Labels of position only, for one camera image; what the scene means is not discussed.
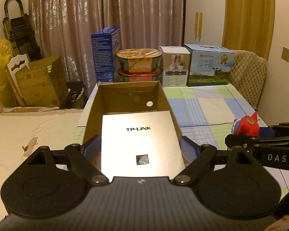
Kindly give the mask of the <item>red plush toy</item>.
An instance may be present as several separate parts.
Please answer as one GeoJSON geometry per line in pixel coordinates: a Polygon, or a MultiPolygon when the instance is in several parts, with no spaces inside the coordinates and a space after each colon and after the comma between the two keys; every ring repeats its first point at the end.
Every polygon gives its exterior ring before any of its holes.
{"type": "Polygon", "coordinates": [[[231,134],[256,137],[260,134],[260,127],[257,122],[258,114],[254,112],[252,116],[244,116],[234,119],[231,134]]]}

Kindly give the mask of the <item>silver TP-LINK box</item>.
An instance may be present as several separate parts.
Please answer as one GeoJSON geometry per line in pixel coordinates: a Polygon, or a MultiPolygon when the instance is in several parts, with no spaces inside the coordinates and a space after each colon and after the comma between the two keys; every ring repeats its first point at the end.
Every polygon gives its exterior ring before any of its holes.
{"type": "Polygon", "coordinates": [[[184,160],[168,110],[104,115],[101,134],[101,172],[114,177],[173,179],[184,160]]]}

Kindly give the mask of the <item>checkered tablecloth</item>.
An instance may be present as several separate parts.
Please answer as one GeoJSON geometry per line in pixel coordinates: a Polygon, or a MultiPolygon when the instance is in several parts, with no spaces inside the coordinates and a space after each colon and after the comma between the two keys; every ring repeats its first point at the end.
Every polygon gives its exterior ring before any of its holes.
{"type": "MultiPolygon", "coordinates": [[[[81,114],[74,143],[84,143],[91,107],[97,93],[95,85],[81,114]]],[[[212,144],[225,150],[225,137],[231,133],[235,118],[251,116],[255,111],[233,85],[163,88],[184,136],[197,144],[212,144]]],[[[278,181],[282,197],[289,192],[289,171],[266,168],[278,181]]]]}

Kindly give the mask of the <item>black paper bag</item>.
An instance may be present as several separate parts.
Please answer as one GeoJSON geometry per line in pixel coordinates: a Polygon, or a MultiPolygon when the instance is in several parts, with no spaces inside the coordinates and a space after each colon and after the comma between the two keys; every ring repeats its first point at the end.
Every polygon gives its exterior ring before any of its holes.
{"type": "Polygon", "coordinates": [[[83,81],[67,82],[68,95],[60,109],[82,109],[85,105],[85,89],[83,81]]]}

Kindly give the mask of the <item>beige quilted chair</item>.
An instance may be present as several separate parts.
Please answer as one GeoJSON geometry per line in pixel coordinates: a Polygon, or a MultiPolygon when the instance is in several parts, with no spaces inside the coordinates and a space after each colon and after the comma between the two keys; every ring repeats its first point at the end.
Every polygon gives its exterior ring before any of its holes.
{"type": "Polygon", "coordinates": [[[229,81],[243,98],[256,108],[264,86],[268,62],[250,51],[233,51],[234,59],[229,81]]]}

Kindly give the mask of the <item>brown cardboard tray box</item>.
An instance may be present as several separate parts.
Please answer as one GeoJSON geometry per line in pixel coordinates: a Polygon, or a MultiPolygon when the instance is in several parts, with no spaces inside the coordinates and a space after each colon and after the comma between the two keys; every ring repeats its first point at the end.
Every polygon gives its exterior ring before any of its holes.
{"type": "Polygon", "coordinates": [[[171,114],[178,140],[182,133],[160,82],[122,82],[98,85],[89,114],[84,142],[102,134],[104,115],[145,113],[168,110],[171,114]]]}

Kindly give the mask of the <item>white patterned bed sheet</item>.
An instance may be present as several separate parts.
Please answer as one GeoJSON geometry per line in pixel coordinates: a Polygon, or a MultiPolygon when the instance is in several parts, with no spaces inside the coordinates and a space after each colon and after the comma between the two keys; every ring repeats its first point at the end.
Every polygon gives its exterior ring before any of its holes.
{"type": "MultiPolygon", "coordinates": [[[[0,191],[39,146],[61,150],[74,139],[82,110],[0,113],[0,191]]],[[[0,197],[0,221],[7,212],[0,197]]]]}

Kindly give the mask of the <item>light blue milk box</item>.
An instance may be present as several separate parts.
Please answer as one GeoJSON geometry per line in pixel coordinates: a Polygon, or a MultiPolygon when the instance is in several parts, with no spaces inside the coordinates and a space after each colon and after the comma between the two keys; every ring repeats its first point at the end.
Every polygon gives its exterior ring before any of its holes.
{"type": "Polygon", "coordinates": [[[187,86],[226,85],[234,60],[234,52],[218,46],[183,45],[191,54],[187,86]]]}

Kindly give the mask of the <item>folded cardboard boxes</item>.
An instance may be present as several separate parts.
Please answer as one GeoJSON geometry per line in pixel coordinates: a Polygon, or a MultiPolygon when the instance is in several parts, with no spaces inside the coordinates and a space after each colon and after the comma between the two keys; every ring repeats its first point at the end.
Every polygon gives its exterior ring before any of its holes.
{"type": "Polygon", "coordinates": [[[5,67],[13,92],[21,107],[60,107],[68,95],[61,57],[54,55],[29,62],[29,69],[22,68],[15,76],[18,87],[5,67]]]}

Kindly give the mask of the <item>bottom red noodle bowl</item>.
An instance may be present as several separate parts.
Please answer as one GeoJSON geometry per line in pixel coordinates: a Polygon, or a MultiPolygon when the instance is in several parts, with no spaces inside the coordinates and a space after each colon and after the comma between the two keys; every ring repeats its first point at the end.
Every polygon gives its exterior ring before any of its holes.
{"type": "Polygon", "coordinates": [[[162,69],[158,67],[151,73],[128,73],[120,68],[118,74],[120,82],[158,81],[162,77],[162,69]]]}

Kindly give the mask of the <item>white product box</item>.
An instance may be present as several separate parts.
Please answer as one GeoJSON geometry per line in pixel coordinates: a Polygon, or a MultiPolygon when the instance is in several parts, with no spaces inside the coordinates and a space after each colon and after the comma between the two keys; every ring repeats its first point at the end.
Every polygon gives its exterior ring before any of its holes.
{"type": "Polygon", "coordinates": [[[187,85],[191,53],[183,46],[159,46],[162,52],[161,67],[163,87],[187,85]]]}

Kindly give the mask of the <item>blue milk carton box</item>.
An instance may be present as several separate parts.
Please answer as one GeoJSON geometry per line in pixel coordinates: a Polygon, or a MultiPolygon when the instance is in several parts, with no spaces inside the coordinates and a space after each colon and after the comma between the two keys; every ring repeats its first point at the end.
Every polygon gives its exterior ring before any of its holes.
{"type": "Polygon", "coordinates": [[[118,27],[103,28],[91,35],[93,63],[98,83],[118,82],[116,53],[121,49],[118,27]]]}

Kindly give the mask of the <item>white carved chair back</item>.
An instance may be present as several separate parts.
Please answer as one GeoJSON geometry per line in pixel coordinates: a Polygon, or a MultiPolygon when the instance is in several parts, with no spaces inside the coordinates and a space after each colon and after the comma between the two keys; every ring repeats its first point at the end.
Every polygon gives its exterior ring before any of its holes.
{"type": "Polygon", "coordinates": [[[29,57],[27,54],[19,54],[13,58],[11,58],[9,64],[7,64],[7,69],[11,78],[16,87],[18,87],[18,83],[16,80],[15,74],[20,71],[22,68],[25,70],[29,69],[29,57]]]}

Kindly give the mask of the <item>yellow plastic bag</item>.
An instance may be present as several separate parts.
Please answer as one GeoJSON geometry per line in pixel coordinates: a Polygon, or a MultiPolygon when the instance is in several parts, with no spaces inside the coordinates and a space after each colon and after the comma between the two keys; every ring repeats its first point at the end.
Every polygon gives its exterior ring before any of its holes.
{"type": "Polygon", "coordinates": [[[5,74],[5,67],[14,57],[12,44],[7,39],[0,40],[0,91],[7,86],[8,80],[5,74]]]}

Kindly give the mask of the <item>brown curtain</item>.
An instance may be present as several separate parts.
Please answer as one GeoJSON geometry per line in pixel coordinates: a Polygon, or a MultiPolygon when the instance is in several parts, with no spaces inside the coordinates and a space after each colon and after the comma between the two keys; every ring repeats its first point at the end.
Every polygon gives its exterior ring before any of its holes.
{"type": "Polygon", "coordinates": [[[124,49],[181,45],[185,0],[29,0],[42,55],[59,55],[66,81],[91,93],[95,76],[91,36],[118,27],[124,49]]]}

